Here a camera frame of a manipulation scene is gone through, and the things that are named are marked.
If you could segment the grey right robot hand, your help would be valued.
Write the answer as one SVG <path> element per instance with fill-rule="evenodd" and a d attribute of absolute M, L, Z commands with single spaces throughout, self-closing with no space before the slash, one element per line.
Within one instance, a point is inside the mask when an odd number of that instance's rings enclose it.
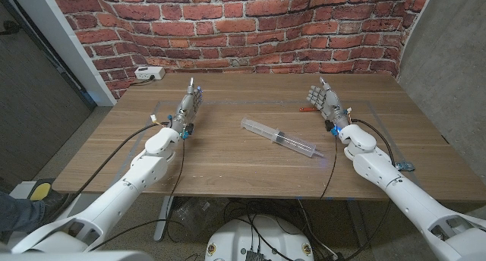
<path fill-rule="evenodd" d="M 350 125 L 348 113 L 328 82 L 320 77 L 320 83 L 311 86 L 307 100 L 320 111 L 327 131 L 340 131 Z"/>

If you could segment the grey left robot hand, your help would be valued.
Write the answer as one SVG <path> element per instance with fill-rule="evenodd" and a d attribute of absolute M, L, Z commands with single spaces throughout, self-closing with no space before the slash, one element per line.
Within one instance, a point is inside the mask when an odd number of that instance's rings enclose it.
<path fill-rule="evenodd" d="M 171 129 L 181 133 L 189 124 L 194 122 L 197 111 L 203 101 L 203 91 L 194 85 L 194 78 L 189 81 L 187 93 L 179 103 L 172 118 Z"/>

